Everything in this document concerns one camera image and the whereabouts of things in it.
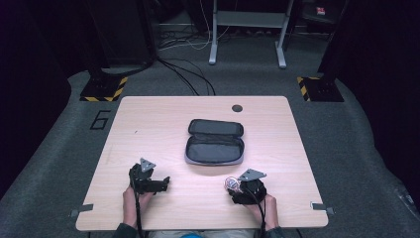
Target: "wooden table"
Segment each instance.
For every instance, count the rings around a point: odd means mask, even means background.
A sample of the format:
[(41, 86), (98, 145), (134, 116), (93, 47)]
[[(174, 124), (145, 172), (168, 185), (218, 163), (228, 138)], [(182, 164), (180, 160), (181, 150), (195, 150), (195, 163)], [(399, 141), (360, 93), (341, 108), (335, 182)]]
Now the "wooden table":
[[(233, 105), (242, 112), (234, 112)], [(244, 125), (244, 162), (203, 167), (184, 160), (187, 127), (192, 119), (240, 122)], [(122, 99), (76, 227), (81, 231), (115, 230), (123, 219), (122, 192), (129, 169), (145, 158), (157, 166), (153, 180), (170, 176), (167, 192), (158, 193), (142, 217), (145, 230), (259, 228), (224, 188), (227, 177), (247, 169), (261, 178), (277, 198), (280, 226), (322, 227), (325, 211), (287, 99), (282, 96), (130, 96)]]

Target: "person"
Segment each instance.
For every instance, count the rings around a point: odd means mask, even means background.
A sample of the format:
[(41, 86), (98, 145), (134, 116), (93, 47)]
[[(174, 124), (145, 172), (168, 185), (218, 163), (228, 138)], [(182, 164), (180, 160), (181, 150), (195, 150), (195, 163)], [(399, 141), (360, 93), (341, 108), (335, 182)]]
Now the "person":
[[(141, 212), (143, 213), (149, 204), (149, 201), (154, 196), (153, 192), (145, 192), (144, 194), (139, 194), (139, 205), (141, 208)], [(136, 199), (134, 196), (133, 189), (129, 186), (127, 189), (123, 192), (123, 222), (120, 223), (117, 230), (115, 231), (113, 238), (135, 238), (138, 234), (137, 231), (137, 213), (136, 213)], [(270, 194), (267, 194), (265, 196), (265, 199), (261, 202), (262, 209), (265, 210), (265, 233), (263, 238), (284, 238), (282, 229), (278, 225), (278, 216), (277, 216), (277, 203), (275, 197), (271, 196)], [(262, 223), (262, 215), (259, 209), (259, 206), (257, 204), (253, 205), (244, 205), (245, 208), (247, 208), (251, 214), (254, 216), (254, 218), (257, 220), (257, 222)], [(246, 234), (249, 236), (250, 234), (253, 237), (254, 231), (252, 230), (229, 230), (229, 231), (218, 231), (219, 233), (213, 234), (214, 237), (223, 237), (221, 235), (221, 232), (229, 233), (233, 232), (234, 235), (224, 235), (225, 237), (246, 237)], [(165, 237), (174, 237), (174, 238), (199, 238), (202, 237), (200, 234), (197, 234), (198, 232), (171, 232), (169, 236)], [(150, 237), (151, 238), (160, 238), (161, 234), (164, 233), (155, 233), (151, 232)]]

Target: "gray carpet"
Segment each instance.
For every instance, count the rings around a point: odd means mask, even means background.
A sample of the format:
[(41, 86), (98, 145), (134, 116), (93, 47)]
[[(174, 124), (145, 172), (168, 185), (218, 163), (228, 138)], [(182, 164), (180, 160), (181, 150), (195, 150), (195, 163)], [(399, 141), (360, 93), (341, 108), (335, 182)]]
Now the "gray carpet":
[[(303, 100), (296, 77), (319, 75), (316, 71), (326, 43), (293, 37), (285, 53), (287, 69), (279, 69), (275, 40), (259, 37), (221, 43), (213, 66), (208, 64), (210, 46), (201, 51), (173, 48), (158, 55), (192, 61), (218, 95), (288, 98), (321, 196), (336, 211), (326, 227), (300, 229), (303, 237), (420, 237), (420, 222), (395, 192), (403, 187), (374, 148), (368, 119), (352, 92), (338, 80), (344, 103)], [(171, 62), (198, 72), (186, 61)], [(201, 79), (184, 75), (201, 95), (207, 94)], [(87, 237), (74, 228), (75, 218), (68, 214), (83, 202), (120, 101), (79, 101), (88, 78), (87, 72), (81, 72), (68, 79), (72, 95), (67, 107), (2, 198), (0, 237)], [(156, 62), (129, 77), (122, 96), (129, 95), (192, 92)], [(99, 110), (111, 111), (102, 114), (109, 121), (104, 130), (89, 130)], [(286, 229), (285, 234), (298, 237), (294, 229)], [(111, 235), (92, 233), (92, 237)]]

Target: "gray carrying case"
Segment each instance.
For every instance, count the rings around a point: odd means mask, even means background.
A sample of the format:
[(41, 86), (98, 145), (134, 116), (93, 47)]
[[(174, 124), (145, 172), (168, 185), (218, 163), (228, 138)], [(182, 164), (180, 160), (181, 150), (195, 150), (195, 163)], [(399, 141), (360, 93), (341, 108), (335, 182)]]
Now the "gray carrying case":
[(185, 160), (202, 166), (229, 166), (244, 160), (244, 127), (238, 122), (194, 119), (188, 126), (191, 137)]

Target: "yellow and black warning tape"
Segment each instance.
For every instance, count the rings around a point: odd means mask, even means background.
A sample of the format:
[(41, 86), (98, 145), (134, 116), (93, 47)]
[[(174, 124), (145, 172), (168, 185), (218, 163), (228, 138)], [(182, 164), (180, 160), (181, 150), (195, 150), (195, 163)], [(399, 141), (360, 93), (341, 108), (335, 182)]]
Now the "yellow and black warning tape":
[(113, 96), (110, 97), (94, 97), (94, 96), (81, 96), (80, 101), (116, 101), (120, 97), (121, 93), (123, 92), (124, 86), (126, 85), (126, 82), (128, 80), (128, 77), (124, 77), (121, 79), (120, 84), (118, 85), (117, 90), (115, 91)]
[(303, 80), (304, 78), (305, 79), (319, 79), (319, 77), (297, 77), (297, 82), (299, 83), (300, 92), (302, 93), (303, 99), (305, 101), (311, 101), (308, 90), (306, 89), (306, 86)]

